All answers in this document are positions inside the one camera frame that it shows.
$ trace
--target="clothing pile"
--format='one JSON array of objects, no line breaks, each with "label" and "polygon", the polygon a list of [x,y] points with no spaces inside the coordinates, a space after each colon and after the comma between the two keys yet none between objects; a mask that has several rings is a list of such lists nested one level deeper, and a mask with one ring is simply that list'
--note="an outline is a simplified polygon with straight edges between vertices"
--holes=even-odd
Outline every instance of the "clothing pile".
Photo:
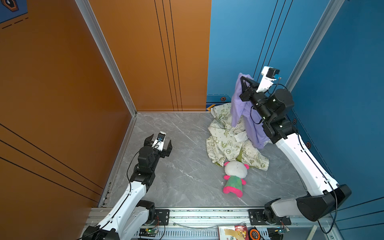
[{"label": "clothing pile", "polygon": [[213,163],[224,165],[225,159],[229,161],[240,161],[249,166],[257,167],[266,171],[269,159],[261,155],[259,150],[252,145],[245,131],[246,121],[243,116],[235,121],[231,114],[231,103],[211,108],[214,120],[208,127],[212,134],[207,138],[207,152]]}]

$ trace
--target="crumpled clothing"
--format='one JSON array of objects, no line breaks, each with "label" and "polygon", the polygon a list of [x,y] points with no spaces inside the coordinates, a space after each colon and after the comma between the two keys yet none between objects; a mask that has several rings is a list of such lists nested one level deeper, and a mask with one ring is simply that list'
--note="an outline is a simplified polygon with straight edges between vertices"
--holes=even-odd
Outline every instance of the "crumpled clothing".
[{"label": "crumpled clothing", "polygon": [[252,141],[252,144],[254,147],[257,148],[264,148],[265,144],[267,144],[269,138],[265,135],[263,124],[255,124],[251,119],[251,113],[252,118],[255,122],[259,122],[261,120],[261,117],[259,113],[252,109],[252,104],[247,101],[243,102],[240,99],[240,94],[242,94],[242,86],[240,78],[242,76],[245,76],[247,78],[250,78],[253,80],[253,78],[248,74],[244,75],[242,73],[239,73],[235,85],[235,93],[232,96],[232,107],[231,107],[231,114],[232,114],[232,127],[235,127],[241,116],[243,116],[244,119],[244,125],[245,130],[247,131],[248,138]]},{"label": "crumpled clothing", "polygon": [[207,138],[207,152],[212,163],[224,165],[225,159],[239,160],[249,166],[266,171],[269,159],[264,157],[257,148],[252,146],[244,127],[244,119],[239,118],[235,127],[231,126],[231,103],[211,108],[214,120],[208,130],[212,136]]}]

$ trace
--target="plush toy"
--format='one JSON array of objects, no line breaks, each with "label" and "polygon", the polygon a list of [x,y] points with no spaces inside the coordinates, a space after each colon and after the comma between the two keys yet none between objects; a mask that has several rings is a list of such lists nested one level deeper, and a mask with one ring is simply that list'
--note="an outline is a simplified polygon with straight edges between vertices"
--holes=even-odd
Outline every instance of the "plush toy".
[{"label": "plush toy", "polygon": [[246,181],[243,179],[247,176],[247,169],[249,166],[243,164],[239,161],[229,161],[224,163],[225,176],[224,179],[228,180],[225,185],[223,192],[228,194],[233,192],[238,197],[243,196],[243,185],[246,184]]}]

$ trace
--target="gray marble floor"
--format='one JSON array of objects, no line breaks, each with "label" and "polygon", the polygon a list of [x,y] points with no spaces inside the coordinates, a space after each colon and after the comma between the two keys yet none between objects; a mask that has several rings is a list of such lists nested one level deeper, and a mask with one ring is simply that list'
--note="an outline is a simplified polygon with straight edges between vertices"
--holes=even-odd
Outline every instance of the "gray marble floor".
[{"label": "gray marble floor", "polygon": [[[211,162],[205,147],[212,120],[210,113],[139,113],[106,207],[113,207],[125,191],[127,167],[144,139],[159,131],[167,133],[164,145],[171,139],[173,150],[169,157],[160,158],[155,181],[143,198],[157,207],[264,206],[275,198],[306,194],[294,167],[273,144],[260,151],[270,159],[268,171],[249,169],[243,197],[224,194],[224,168]],[[129,176],[136,164],[137,157]]]}]

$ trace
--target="orange wall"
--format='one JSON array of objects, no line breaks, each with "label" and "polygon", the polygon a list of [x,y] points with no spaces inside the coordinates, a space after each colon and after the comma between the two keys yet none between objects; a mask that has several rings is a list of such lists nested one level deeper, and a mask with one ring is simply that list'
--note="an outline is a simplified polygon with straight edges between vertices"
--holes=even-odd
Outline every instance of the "orange wall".
[{"label": "orange wall", "polygon": [[28,1],[27,14],[0,24],[0,53],[2,237],[76,239],[129,111],[74,1]]},{"label": "orange wall", "polygon": [[205,110],[211,1],[90,3],[138,111]]}]

